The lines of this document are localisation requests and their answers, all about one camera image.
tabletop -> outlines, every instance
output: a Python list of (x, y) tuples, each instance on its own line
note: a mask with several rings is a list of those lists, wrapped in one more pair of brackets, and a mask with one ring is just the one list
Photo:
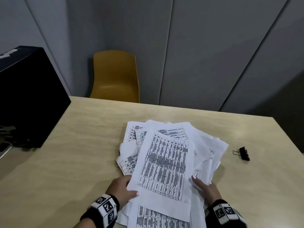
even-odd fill
[[(249, 227), (303, 227), (304, 157), (273, 118), (71, 97), (40, 149), (0, 159), (0, 227), (72, 227), (121, 176), (128, 121), (190, 122), (229, 144), (213, 181)], [(250, 161), (232, 154), (245, 146)]]

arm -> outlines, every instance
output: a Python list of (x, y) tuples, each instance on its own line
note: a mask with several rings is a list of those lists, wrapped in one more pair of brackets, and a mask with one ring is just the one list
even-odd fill
[(138, 196), (137, 191), (127, 190), (130, 179), (131, 175), (114, 179), (105, 194), (91, 204), (74, 228), (112, 228), (118, 211)]
[(237, 210), (232, 208), (225, 200), (223, 200), (214, 183), (206, 185), (195, 176), (192, 176), (192, 180), (199, 188), (202, 189), (207, 203), (211, 205), (205, 211), (207, 228), (247, 227), (245, 219)]

stack of papers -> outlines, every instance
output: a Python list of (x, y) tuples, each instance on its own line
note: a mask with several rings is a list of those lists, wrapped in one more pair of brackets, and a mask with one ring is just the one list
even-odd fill
[(204, 198), (191, 176), (210, 184), (227, 147), (189, 122), (128, 122), (116, 162), (132, 175), (127, 189), (139, 196), (116, 222), (128, 228), (206, 227)]

binder clip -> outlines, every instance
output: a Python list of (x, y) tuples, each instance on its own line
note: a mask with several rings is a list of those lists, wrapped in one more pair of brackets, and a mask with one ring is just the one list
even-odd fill
[(243, 160), (245, 160), (245, 161), (250, 161), (248, 152), (247, 152), (247, 150), (245, 149), (245, 147), (241, 147), (239, 150), (240, 150), (240, 151), (235, 151), (235, 150), (233, 150), (232, 153), (233, 153), (234, 155), (239, 155), (239, 156), (241, 156), (241, 159), (243, 159)]

wall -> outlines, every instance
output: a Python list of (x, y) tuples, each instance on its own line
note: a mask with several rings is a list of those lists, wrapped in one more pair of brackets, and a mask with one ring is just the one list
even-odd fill
[(70, 95), (64, 78), (24, 0), (0, 0), (0, 19), (0, 53), (4, 53), (19, 45), (43, 47), (65, 90)]
[(140, 102), (158, 104), (173, 0), (102, 0), (106, 49), (136, 57)]
[(290, 0), (221, 108), (274, 117), (304, 152), (304, 0)]
[(218, 111), (287, 0), (174, 0), (160, 104)]
[(100, 0), (26, 0), (73, 96), (89, 96), (93, 54), (105, 50)]

